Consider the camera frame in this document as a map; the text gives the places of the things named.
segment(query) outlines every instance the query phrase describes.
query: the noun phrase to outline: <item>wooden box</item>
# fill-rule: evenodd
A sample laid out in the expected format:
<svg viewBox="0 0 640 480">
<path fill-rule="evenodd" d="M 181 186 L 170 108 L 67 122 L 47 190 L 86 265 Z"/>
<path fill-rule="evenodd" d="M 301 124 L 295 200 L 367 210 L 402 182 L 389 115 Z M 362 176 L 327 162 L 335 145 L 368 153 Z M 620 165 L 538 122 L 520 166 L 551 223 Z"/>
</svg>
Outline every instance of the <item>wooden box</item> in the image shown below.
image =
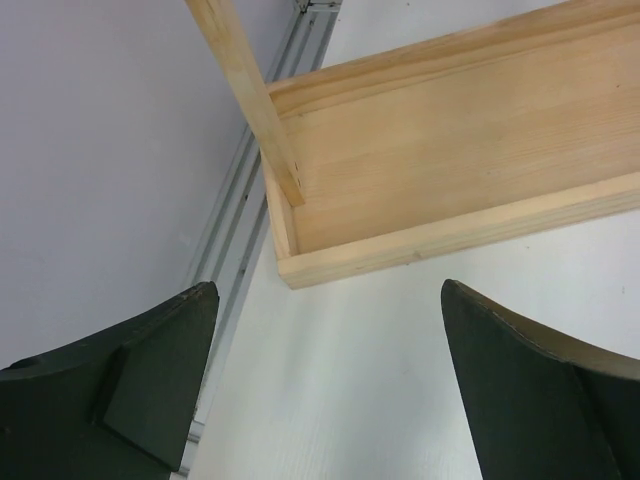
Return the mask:
<svg viewBox="0 0 640 480">
<path fill-rule="evenodd" d="M 187 0 L 263 153 L 293 288 L 640 205 L 640 0 L 575 0 L 271 84 Z"/>
</svg>

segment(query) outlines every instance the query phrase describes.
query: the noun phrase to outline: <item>wooden frame edge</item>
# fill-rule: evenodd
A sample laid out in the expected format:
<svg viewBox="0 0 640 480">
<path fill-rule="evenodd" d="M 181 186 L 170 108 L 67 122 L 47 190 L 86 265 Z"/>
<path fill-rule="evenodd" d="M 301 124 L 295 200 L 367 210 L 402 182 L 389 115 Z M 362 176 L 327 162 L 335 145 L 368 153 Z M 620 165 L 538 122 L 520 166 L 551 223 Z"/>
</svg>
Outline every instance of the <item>wooden frame edge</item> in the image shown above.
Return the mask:
<svg viewBox="0 0 640 480">
<path fill-rule="evenodd" d="M 291 288 L 486 245 L 640 207 L 640 172 L 278 259 Z"/>
<path fill-rule="evenodd" d="M 262 162 L 262 171 L 267 190 L 267 205 L 276 258 L 278 260 L 290 258 L 298 254 L 298 240 L 295 224 L 293 223 L 293 207 L 291 207 L 278 185 L 271 165 L 264 157 L 264 152 L 260 151 L 260 155 L 264 160 Z"/>
<path fill-rule="evenodd" d="M 281 119 L 638 21 L 636 0 L 571 0 L 267 86 Z"/>
<path fill-rule="evenodd" d="M 268 154 L 274 178 L 291 205 L 302 205 L 303 186 L 291 143 L 267 92 L 232 1 L 185 1 L 218 60 L 260 148 Z"/>
</svg>

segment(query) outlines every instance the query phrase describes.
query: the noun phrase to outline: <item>wooden stick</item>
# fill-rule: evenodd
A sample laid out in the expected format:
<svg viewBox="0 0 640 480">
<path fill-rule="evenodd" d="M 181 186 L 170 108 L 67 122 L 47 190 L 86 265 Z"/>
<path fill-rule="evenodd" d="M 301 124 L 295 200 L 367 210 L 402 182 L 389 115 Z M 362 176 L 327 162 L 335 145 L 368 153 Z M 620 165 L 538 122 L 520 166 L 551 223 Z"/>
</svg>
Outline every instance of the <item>wooden stick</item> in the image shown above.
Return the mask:
<svg viewBox="0 0 640 480">
<path fill-rule="evenodd" d="M 302 205 L 295 157 L 231 0 L 186 0 L 216 56 L 266 161 L 293 206 Z"/>
<path fill-rule="evenodd" d="M 269 205 L 269 219 L 271 221 L 271 233 L 276 249 L 276 258 L 281 260 L 298 254 L 298 241 L 296 228 L 293 223 L 293 209 L 282 194 L 278 186 L 269 162 L 262 155 L 262 171 L 267 186 L 267 203 Z"/>
</svg>

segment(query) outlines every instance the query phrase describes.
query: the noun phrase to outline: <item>wood grain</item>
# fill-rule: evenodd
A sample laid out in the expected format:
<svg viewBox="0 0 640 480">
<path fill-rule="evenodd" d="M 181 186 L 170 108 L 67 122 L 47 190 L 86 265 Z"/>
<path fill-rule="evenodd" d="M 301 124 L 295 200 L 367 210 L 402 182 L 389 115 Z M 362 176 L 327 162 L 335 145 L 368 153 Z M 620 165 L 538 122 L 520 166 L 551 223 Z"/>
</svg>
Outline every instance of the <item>wood grain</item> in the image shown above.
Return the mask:
<svg viewBox="0 0 640 480">
<path fill-rule="evenodd" d="M 640 173 L 278 261 L 302 288 L 640 207 Z"/>
<path fill-rule="evenodd" d="M 299 115 L 637 22 L 638 0 L 574 0 L 487 27 L 269 85 L 280 117 Z"/>
<path fill-rule="evenodd" d="M 293 210 L 273 174 L 269 162 L 262 157 L 262 171 L 267 189 L 267 204 L 269 206 L 269 220 L 271 221 L 271 234 L 276 250 L 276 258 L 281 260 L 298 254 L 298 241 L 296 239 L 295 226 L 293 224 Z"/>
<path fill-rule="evenodd" d="M 231 0 L 186 0 L 291 205 L 304 199 L 296 160 Z"/>
<path fill-rule="evenodd" d="M 640 171 L 640 24 L 284 120 L 301 253 Z"/>
</svg>

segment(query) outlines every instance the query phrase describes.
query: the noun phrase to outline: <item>dark green object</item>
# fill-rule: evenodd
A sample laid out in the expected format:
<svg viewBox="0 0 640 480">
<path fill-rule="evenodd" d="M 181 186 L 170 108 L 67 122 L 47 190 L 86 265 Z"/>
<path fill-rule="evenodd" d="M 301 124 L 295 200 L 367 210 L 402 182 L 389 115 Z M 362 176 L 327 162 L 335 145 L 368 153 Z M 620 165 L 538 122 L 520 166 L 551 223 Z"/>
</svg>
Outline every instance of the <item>dark green object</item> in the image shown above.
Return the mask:
<svg viewBox="0 0 640 480">
<path fill-rule="evenodd" d="M 441 299 L 485 480 L 640 479 L 640 361 L 451 280 Z"/>
<path fill-rule="evenodd" d="M 200 283 L 0 371 L 0 479 L 160 480 L 180 468 L 218 310 Z"/>
</svg>

